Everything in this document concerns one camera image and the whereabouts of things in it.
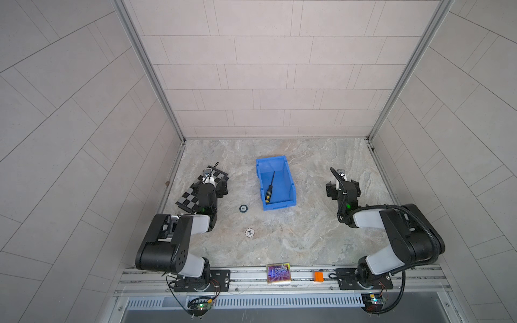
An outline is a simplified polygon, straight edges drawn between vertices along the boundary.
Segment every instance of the marble surface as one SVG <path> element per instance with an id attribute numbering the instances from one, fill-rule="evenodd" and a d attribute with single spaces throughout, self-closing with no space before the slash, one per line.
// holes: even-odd
<path id="1" fill-rule="evenodd" d="M 255 160 L 286 155 L 297 205 L 263 211 Z M 329 168 L 343 168 L 360 183 L 359 205 L 391 203 L 364 139 L 261 139 L 187 141 L 164 213 L 181 214 L 175 203 L 207 165 L 229 174 L 228 195 L 218 200 L 214 230 L 193 235 L 189 252 L 211 266 L 355 264 L 388 244 L 377 229 L 352 229 L 336 218 L 337 201 L 327 197 Z M 240 213 L 246 204 L 248 212 Z M 252 238 L 245 230 L 255 230 Z"/>

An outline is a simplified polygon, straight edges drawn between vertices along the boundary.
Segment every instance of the blue plastic bin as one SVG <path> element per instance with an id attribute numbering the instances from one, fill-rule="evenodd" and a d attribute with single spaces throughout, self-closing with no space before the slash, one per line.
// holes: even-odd
<path id="1" fill-rule="evenodd" d="M 273 179 L 273 194 L 266 204 L 266 191 Z M 283 209 L 296 205 L 296 188 L 285 156 L 257 159 L 257 176 L 260 181 L 260 195 L 264 211 Z"/>

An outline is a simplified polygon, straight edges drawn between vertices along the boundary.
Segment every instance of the black mounting plate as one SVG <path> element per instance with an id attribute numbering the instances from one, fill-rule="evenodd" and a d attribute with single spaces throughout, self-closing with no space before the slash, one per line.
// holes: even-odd
<path id="1" fill-rule="evenodd" d="M 357 279 L 355 278 L 355 270 L 357 267 L 348 267 L 348 268 L 336 268 L 336 275 L 337 276 L 345 276 L 344 279 L 339 279 L 339 289 L 340 290 L 351 290 L 351 289 L 364 289 L 359 283 L 357 282 Z M 389 273 L 385 273 L 382 275 L 382 278 L 378 280 L 377 284 L 378 287 L 373 286 L 372 289 L 381 289 L 381 283 L 384 285 L 385 289 L 393 289 L 393 283 L 391 281 L 391 277 L 389 276 Z"/>
<path id="2" fill-rule="evenodd" d="M 221 289 L 217 288 L 217 291 L 228 291 L 230 288 L 230 271 L 229 270 L 210 270 L 210 278 L 216 280 Z M 214 285 L 209 284 L 205 290 L 196 290 L 194 286 L 190 284 L 193 280 L 197 280 L 196 278 L 190 277 L 181 277 L 178 275 L 176 282 L 174 283 L 174 291 L 175 292 L 215 292 L 216 288 Z"/>

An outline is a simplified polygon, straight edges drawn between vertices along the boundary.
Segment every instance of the screwdriver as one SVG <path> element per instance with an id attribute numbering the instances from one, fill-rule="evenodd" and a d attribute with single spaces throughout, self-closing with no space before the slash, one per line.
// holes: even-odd
<path id="1" fill-rule="evenodd" d="M 269 186 L 269 188 L 267 189 L 267 192 L 266 192 L 266 203 L 269 203 L 269 201 L 271 200 L 271 194 L 273 193 L 273 179 L 275 178 L 275 172 L 273 172 L 273 178 L 271 179 L 271 185 Z"/>

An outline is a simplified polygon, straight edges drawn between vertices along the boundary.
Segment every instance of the tiled wall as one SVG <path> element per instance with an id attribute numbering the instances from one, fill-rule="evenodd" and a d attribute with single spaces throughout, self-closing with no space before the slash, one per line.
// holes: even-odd
<path id="1" fill-rule="evenodd" d="M 108 0 L 2 0 L 0 321 L 93 322 L 178 146 Z"/>
<path id="2" fill-rule="evenodd" d="M 517 2 L 457 0 L 373 145 L 446 245 L 471 323 L 517 321 Z"/>
<path id="3" fill-rule="evenodd" d="M 126 0 L 186 137 L 367 135 L 437 4 Z"/>

